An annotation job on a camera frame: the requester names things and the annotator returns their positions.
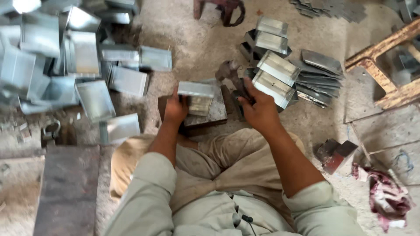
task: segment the concrete floor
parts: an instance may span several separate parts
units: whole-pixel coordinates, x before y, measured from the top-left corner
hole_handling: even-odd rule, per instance
[[[264,15],[289,24],[289,46],[293,53],[290,58],[295,59],[300,55],[302,48],[314,50],[325,55],[339,59],[353,55],[366,46],[378,42],[391,33],[393,25],[401,26],[402,22],[398,15],[391,9],[383,6],[381,1],[365,1],[367,18],[360,24],[349,24],[344,19],[327,18],[325,16],[310,19],[300,15],[288,0],[245,0],[247,14],[242,24],[237,27],[225,28],[219,19],[220,12],[215,10],[215,5],[206,4],[203,15],[199,21],[192,17],[192,0],[144,0],[140,16],[135,18],[135,23],[142,26],[140,34],[141,45],[170,48],[173,54],[173,71],[153,72],[146,97],[138,98],[122,93],[111,93],[117,116],[138,112],[144,133],[155,134],[160,126],[160,117],[157,106],[157,98],[167,95],[172,91],[177,81],[197,81],[214,77],[220,63],[225,60],[236,59],[243,68],[248,66],[238,50],[239,44],[246,31],[255,27],[258,15]],[[288,131],[297,134],[305,144],[306,155],[312,158],[312,162],[321,168],[318,161],[313,159],[312,147],[324,142],[327,138],[334,138],[339,142],[350,140],[359,143],[355,133],[347,124],[369,115],[379,114],[381,109],[373,104],[375,82],[369,76],[362,75],[363,71],[353,71],[347,76],[345,86],[342,88],[340,98],[333,101],[331,107],[321,109],[306,101],[287,108],[280,113],[283,125]],[[82,114],[81,120],[76,120],[76,114]],[[393,146],[393,139],[381,139],[381,136],[389,135],[389,132],[380,132],[381,127],[403,127],[404,132],[396,134],[398,140],[418,139],[418,136],[410,136],[419,133],[420,112],[415,105],[398,110],[396,115],[381,116],[376,124],[376,129],[371,129],[375,121],[355,123],[359,125],[359,138],[365,143],[370,142],[370,134],[377,134],[374,145],[366,146],[367,149],[376,150],[378,147]],[[32,133],[32,140],[25,144],[18,144],[16,131],[3,130],[0,136],[0,159],[11,156],[21,156],[21,152],[30,153],[30,150],[40,147],[39,129],[53,117],[63,121],[71,118],[78,135],[78,144],[99,143],[98,124],[89,124],[83,110],[80,107],[65,109],[65,112],[31,115],[23,117],[19,112],[11,110],[3,116],[6,121],[14,120],[19,123],[28,122]],[[235,131],[246,127],[247,124],[232,121],[226,125],[212,129],[208,136]],[[117,207],[108,196],[108,184],[110,180],[110,157],[115,146],[107,146],[101,149],[100,176],[97,196],[97,222],[95,234],[100,235],[101,230]],[[410,174],[401,174],[405,184],[420,184],[419,173],[420,157],[418,144],[405,147],[414,162],[415,169]],[[382,153],[378,158],[389,160],[395,156],[396,150]],[[362,154],[361,149],[356,152],[355,158]],[[8,160],[10,172],[6,176],[0,176],[3,182],[3,190],[0,192],[0,200],[4,200],[7,207],[0,212],[0,235],[26,236],[32,235],[34,219],[37,209],[39,194],[39,179],[43,171],[43,160]],[[351,161],[336,174],[330,176],[323,172],[324,176],[338,189],[341,197],[346,199],[358,210],[357,221],[363,230],[370,235],[385,235],[380,228],[376,216],[370,212],[368,204],[368,183],[354,180],[349,175]],[[420,188],[409,187],[410,194],[417,205],[420,205]],[[388,235],[420,235],[420,207],[416,207],[408,213],[407,227],[404,229],[390,229]]]

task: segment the hand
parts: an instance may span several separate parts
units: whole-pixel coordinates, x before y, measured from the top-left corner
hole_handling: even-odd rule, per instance
[[[186,103],[186,96],[183,96],[182,102],[180,102],[178,96],[178,86],[175,86],[172,97],[166,100],[165,117],[163,122],[166,121],[173,123],[179,127],[187,114],[188,105]]]
[[[238,97],[238,101],[244,109],[245,119],[264,137],[275,135],[278,128],[282,128],[282,126],[274,98],[256,89],[250,78],[245,77],[244,82],[249,95],[256,101],[254,105],[251,105],[248,99]]]

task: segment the sleeve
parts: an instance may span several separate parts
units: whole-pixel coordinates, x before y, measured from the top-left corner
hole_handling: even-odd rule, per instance
[[[313,184],[283,200],[291,210],[297,232],[303,236],[366,235],[357,223],[357,211],[340,199],[337,191],[327,182]]]
[[[175,183],[175,169],[164,155],[145,154],[102,236],[172,235],[169,200]]]

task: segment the person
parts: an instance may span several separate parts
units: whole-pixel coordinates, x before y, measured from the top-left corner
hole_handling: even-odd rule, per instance
[[[256,103],[238,100],[253,129],[177,139],[188,107],[175,88],[157,136],[115,151],[110,194],[121,199],[103,236],[365,235],[356,210],[281,125],[274,99],[245,84]]]

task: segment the beige shirt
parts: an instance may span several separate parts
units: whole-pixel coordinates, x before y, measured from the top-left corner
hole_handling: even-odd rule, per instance
[[[137,163],[132,181],[103,236],[359,236],[356,210],[326,181],[287,198],[297,233],[270,205],[245,191],[213,191],[172,215],[169,200],[176,172],[163,155],[151,152]],[[242,215],[253,218],[252,228]]]

